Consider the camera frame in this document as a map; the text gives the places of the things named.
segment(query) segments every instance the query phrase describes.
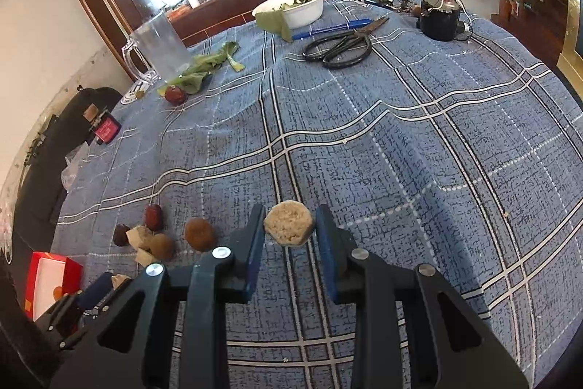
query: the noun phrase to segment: clear glass mug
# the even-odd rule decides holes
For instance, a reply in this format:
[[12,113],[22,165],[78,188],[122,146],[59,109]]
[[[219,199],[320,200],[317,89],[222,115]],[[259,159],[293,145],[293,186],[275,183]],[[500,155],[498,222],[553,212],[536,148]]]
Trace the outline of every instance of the clear glass mug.
[[[144,73],[133,64],[130,52],[135,49],[152,66],[151,70]],[[165,82],[171,81],[180,76],[192,61],[192,56],[164,12],[158,13],[133,31],[121,52],[130,73],[149,84],[158,78]]]

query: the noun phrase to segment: pen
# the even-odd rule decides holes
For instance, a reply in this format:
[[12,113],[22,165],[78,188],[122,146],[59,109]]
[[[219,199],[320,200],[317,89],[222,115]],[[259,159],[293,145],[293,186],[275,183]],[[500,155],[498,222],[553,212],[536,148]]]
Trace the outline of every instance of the pen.
[[357,19],[351,20],[347,24],[339,24],[337,26],[331,27],[324,27],[323,29],[312,30],[311,32],[300,32],[299,34],[293,34],[291,37],[292,40],[300,40],[302,38],[308,38],[313,35],[318,34],[325,34],[328,32],[335,32],[337,30],[351,30],[351,29],[358,29],[361,27],[366,27],[368,24],[372,22],[371,19]]

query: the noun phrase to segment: scissors handle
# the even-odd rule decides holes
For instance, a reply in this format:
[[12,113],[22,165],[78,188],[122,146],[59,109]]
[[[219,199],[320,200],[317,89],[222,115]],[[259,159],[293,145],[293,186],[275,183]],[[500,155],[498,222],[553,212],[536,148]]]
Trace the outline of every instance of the scissors handle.
[[[338,40],[340,42],[336,43],[333,47],[328,50],[324,50],[319,53],[310,53],[310,50],[313,50],[317,46],[328,43],[331,40]],[[352,47],[360,44],[365,43],[366,50],[361,55],[357,57],[341,61],[341,62],[334,62],[334,58],[336,58],[340,53],[346,52],[346,50],[351,49]],[[372,43],[370,38],[366,34],[359,34],[355,32],[341,32],[339,34],[333,34],[330,36],[326,36],[323,38],[319,38],[314,40],[313,42],[309,43],[305,48],[302,56],[307,62],[322,62],[324,66],[330,70],[337,70],[340,68],[346,68],[352,65],[356,65],[357,63],[364,60],[370,53],[372,52]]]

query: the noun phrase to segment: red box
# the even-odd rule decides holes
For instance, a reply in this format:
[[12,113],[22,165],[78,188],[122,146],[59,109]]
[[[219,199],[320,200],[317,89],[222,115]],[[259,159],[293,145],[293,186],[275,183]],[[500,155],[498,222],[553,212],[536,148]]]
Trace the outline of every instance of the red box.
[[83,266],[68,257],[50,252],[33,252],[26,278],[24,312],[36,320],[54,303],[56,287],[62,295],[72,294],[81,288]]

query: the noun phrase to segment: bowl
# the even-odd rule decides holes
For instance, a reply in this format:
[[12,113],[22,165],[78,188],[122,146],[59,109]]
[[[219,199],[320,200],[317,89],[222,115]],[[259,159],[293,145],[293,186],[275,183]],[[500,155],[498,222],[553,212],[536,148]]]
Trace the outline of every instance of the bowl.
[[[257,12],[268,12],[277,10],[282,4],[292,4],[294,0],[266,0],[253,9],[253,17]],[[283,11],[283,18],[290,29],[297,29],[310,25],[322,15],[324,0],[310,0],[305,4],[300,4]]]

